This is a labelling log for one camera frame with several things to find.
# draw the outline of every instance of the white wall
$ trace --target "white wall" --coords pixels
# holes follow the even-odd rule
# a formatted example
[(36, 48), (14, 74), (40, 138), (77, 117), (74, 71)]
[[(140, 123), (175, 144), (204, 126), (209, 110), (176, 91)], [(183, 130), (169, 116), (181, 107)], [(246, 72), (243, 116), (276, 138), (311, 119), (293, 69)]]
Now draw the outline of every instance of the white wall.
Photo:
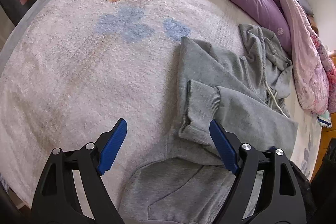
[(14, 25), (0, 5), (0, 50), (2, 49), (12, 30), (14, 30)]
[(308, 0), (313, 12), (319, 37), (330, 51), (336, 50), (336, 0)]

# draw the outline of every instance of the mattress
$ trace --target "mattress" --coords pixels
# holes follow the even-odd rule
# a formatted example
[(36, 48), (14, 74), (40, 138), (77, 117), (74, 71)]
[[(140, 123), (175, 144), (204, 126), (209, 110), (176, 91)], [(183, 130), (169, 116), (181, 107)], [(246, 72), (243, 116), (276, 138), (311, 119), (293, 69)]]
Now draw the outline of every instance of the mattress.
[[(127, 137), (102, 176), (118, 206), (169, 132), (180, 37), (242, 55), (241, 23), (256, 24), (229, 0), (38, 0), (0, 52), (0, 173), (30, 206), (53, 148), (80, 149), (122, 117)], [(291, 88), (286, 104), (299, 123), (291, 159), (311, 177), (321, 128)]]

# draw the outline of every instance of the pink flower print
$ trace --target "pink flower print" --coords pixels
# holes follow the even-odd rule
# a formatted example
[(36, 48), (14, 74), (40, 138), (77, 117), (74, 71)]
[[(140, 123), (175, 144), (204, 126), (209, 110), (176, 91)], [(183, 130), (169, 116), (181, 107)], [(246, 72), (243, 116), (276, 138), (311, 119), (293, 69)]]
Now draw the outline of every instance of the pink flower print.
[(316, 36), (316, 35), (314, 35), (314, 34), (311, 34), (310, 37), (313, 40), (315, 48), (318, 49), (320, 47), (320, 39), (319, 39), (319, 37)]
[(278, 35), (283, 35), (283, 34), (284, 34), (284, 29), (278, 28)]
[(329, 80), (329, 90), (332, 90), (333, 85), (336, 85), (336, 71), (333, 69), (327, 71), (327, 77)]

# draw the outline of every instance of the gray sweatshirt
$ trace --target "gray sweatshirt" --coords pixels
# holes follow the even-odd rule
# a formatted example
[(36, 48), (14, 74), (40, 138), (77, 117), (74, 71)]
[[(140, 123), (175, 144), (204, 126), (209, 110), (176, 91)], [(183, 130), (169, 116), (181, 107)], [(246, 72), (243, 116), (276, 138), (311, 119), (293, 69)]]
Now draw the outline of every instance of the gray sweatshirt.
[[(158, 144), (165, 156), (139, 168), (126, 184), (119, 208), (126, 224), (214, 220), (235, 179), (209, 135), (214, 118), (242, 142), (258, 150), (276, 146), (290, 158), (297, 123), (286, 117), (284, 98), (290, 94), (292, 63), (272, 31), (247, 24), (239, 28), (247, 50), (242, 57), (182, 38), (177, 116)], [(253, 213), (260, 184), (257, 176), (245, 216)]]

